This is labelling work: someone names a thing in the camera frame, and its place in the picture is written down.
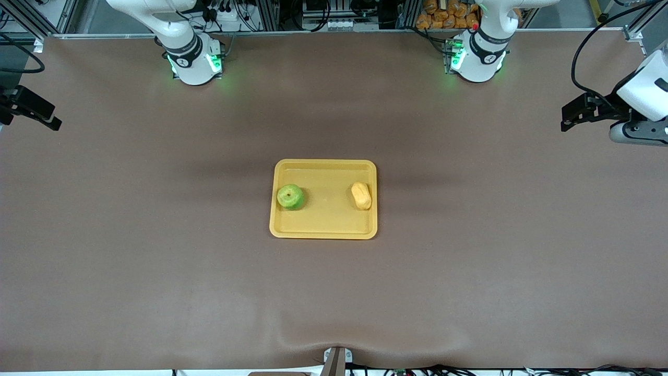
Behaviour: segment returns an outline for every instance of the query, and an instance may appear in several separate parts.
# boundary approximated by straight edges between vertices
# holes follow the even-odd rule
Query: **yellow tray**
[[[350,188],[367,183],[371,209],[355,206]],[[279,188],[297,184],[306,198],[299,210],[283,209],[277,201]],[[371,161],[351,159],[283,159],[274,170],[269,230],[277,238],[357,239],[374,237],[378,231],[378,184]]]

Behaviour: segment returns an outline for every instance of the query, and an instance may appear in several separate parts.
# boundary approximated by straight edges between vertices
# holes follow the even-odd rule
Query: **wires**
[[[253,7],[253,12],[251,13],[251,12],[248,10],[248,2],[246,2],[246,1],[244,0],[244,2],[243,2],[242,4],[243,4],[243,9],[244,9],[244,11],[245,11],[246,14],[248,15],[248,21],[250,21],[250,23],[253,25],[253,29],[255,29],[255,31],[262,31],[262,30],[260,30],[260,26],[259,26],[259,25],[255,25],[255,20],[253,20],[253,13],[255,13],[255,11],[257,10],[257,7]]]
[[[7,22],[10,21],[12,21],[12,19],[9,16],[9,13],[6,13],[4,10],[0,9],[0,23],[2,23],[2,25],[0,25],[0,29],[3,29],[5,26],[7,26]]]
[[[203,25],[199,22],[195,22],[194,18],[195,17],[186,17],[183,13],[176,11],[176,14],[178,14],[181,18],[185,19],[188,23],[191,25],[194,23],[195,25],[199,26],[200,30],[206,29],[206,25]]]
[[[40,73],[40,72],[44,72],[44,63],[41,62],[41,60],[38,59],[37,56],[35,56],[32,52],[28,51],[28,50],[27,50],[25,47],[23,47],[22,45],[16,43],[16,41],[14,41],[14,39],[11,39],[10,37],[7,36],[7,34],[3,33],[2,31],[0,31],[0,37],[2,37],[3,39],[5,39],[6,41],[8,41],[11,45],[14,45],[14,46],[16,46],[17,48],[19,48],[19,50],[25,52],[28,56],[30,56],[30,58],[32,58],[33,60],[35,60],[35,61],[39,64],[39,68],[37,68],[37,69],[12,69],[12,68],[0,68],[0,72],[7,72],[7,73],[21,73],[21,74],[24,74],[24,73],[25,73],[25,74],[30,74],[30,73]]]
[[[402,27],[402,29],[412,30],[416,34],[418,34],[419,36],[421,36],[423,38],[426,38],[429,41],[429,43],[434,47],[434,49],[436,49],[436,51],[438,51],[439,54],[446,54],[446,55],[449,54],[448,52],[446,52],[444,50],[441,50],[440,47],[438,47],[436,45],[436,43],[445,43],[446,42],[445,39],[432,37],[431,35],[429,35],[429,32],[426,29],[424,30],[424,33],[422,31],[420,31],[418,28],[412,27],[412,26],[404,26],[404,27]]]
[[[643,8],[646,8],[646,7],[649,7],[649,6],[652,6],[652,5],[654,5],[654,4],[656,4],[656,3],[660,2],[660,1],[662,1],[662,0],[651,0],[651,1],[648,1],[648,2],[646,2],[645,4],[639,5],[639,6],[635,7],[635,8],[628,9],[628,10],[626,10],[626,11],[623,11],[623,12],[619,13],[619,14],[616,14],[616,15],[614,15],[614,16],[608,18],[607,20],[601,22],[600,25],[594,27],[594,29],[593,29],[592,31],[590,31],[589,34],[587,34],[586,37],[584,37],[582,43],[580,43],[580,45],[578,46],[578,49],[575,51],[575,55],[573,56],[573,63],[570,65],[570,80],[573,81],[573,84],[574,84],[577,88],[579,88],[580,90],[584,90],[585,92],[588,92],[589,94],[598,97],[598,98],[599,98],[600,100],[602,100],[607,106],[609,106],[610,108],[612,108],[615,112],[617,112],[617,113],[619,113],[619,114],[624,114],[624,113],[623,113],[622,111],[620,111],[617,107],[613,106],[613,105],[612,105],[612,104],[611,104],[611,103],[610,103],[610,102],[609,102],[603,95],[601,95],[601,93],[599,93],[599,92],[597,92],[597,91],[595,91],[595,90],[593,90],[593,89],[590,89],[590,88],[588,88],[588,87],[586,87],[586,86],[580,84],[580,82],[578,82],[578,80],[575,78],[575,67],[576,67],[577,62],[578,62],[578,57],[580,56],[580,53],[582,52],[582,48],[585,46],[585,44],[587,44],[587,42],[591,39],[591,37],[592,37],[598,30],[600,30],[603,26],[607,25],[608,23],[610,23],[610,22],[612,22],[612,21],[614,21],[614,20],[616,20],[616,19],[622,18],[622,17],[624,17],[624,16],[627,15],[627,14],[630,14],[630,13],[633,13],[633,12],[635,12],[635,11],[639,11],[640,9],[643,9]]]
[[[225,54],[223,56],[227,57],[227,55],[232,52],[232,46],[234,45],[234,40],[236,39],[236,34],[232,34],[232,40],[230,40],[230,45],[227,47],[227,51],[225,51]]]
[[[363,0],[351,0],[350,1],[350,10],[356,14],[358,17],[368,18],[378,15],[378,10],[373,9],[370,6],[364,7]]]
[[[295,13],[295,7],[301,2],[301,0],[293,0],[293,2],[290,5],[290,17],[295,24],[295,27],[301,31],[306,31],[299,23],[297,23],[297,15],[302,13],[302,9],[298,9],[297,12]],[[318,23],[318,26],[316,26],[314,29],[309,30],[311,33],[315,33],[316,31],[319,31],[322,29],[325,25],[327,25],[327,22],[329,21],[329,15],[331,14],[331,4],[329,3],[329,0],[323,0],[325,6],[323,8],[323,16],[320,19],[320,22]]]
[[[222,33],[222,26],[220,26],[220,23],[218,22],[218,20],[214,18],[213,22],[215,22],[216,25],[218,26],[218,32]]]
[[[434,43],[434,39],[432,39],[432,37],[429,35],[429,33],[427,32],[427,29],[424,29],[424,33],[425,33],[425,35],[427,36],[427,39],[429,40],[429,43],[436,49],[436,51],[438,51],[438,52],[441,53],[441,54],[446,54],[446,52],[445,52],[444,50],[441,50],[441,49]]]
[[[248,20],[251,20],[251,22],[252,22],[252,17],[251,17],[251,15],[248,13],[248,4],[246,4],[246,15],[242,15],[242,14],[241,14],[241,6],[239,5],[239,0],[234,0],[234,8],[236,9],[237,14],[239,14],[239,18],[241,18],[241,21],[244,23],[244,25],[246,25],[246,27],[247,27],[249,30],[251,30],[251,31],[258,31],[258,29],[256,29],[256,28],[253,27],[253,26],[255,26],[255,23],[253,23],[253,26],[251,26],[251,25],[248,23]]]

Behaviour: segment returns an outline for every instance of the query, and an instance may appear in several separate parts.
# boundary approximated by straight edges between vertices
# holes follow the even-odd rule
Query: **metal frame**
[[[624,26],[624,34],[627,40],[635,41],[643,38],[642,30],[652,21],[660,11],[668,5],[668,0],[660,1],[656,4],[644,8],[634,20]]]
[[[274,0],[257,0],[257,8],[265,31],[278,31],[279,4]]]
[[[403,9],[399,13],[397,27],[414,26],[422,11],[422,0],[406,0]]]
[[[80,0],[66,0],[63,12],[60,15],[56,29],[59,33],[67,33],[73,27],[72,21],[76,19],[75,15],[79,15],[84,8],[85,1]]]
[[[25,0],[0,0],[0,5],[33,37],[44,38],[58,32],[32,5]]]

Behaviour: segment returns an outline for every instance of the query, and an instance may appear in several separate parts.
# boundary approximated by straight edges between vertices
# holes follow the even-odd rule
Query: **brown tablecloth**
[[[0,369],[666,366],[666,149],[559,131],[584,32],[518,33],[485,84],[413,34],[245,37],[188,87],[152,40],[50,39],[0,133]],[[607,93],[642,55],[583,53]],[[370,241],[268,229],[283,158],[369,159]]]

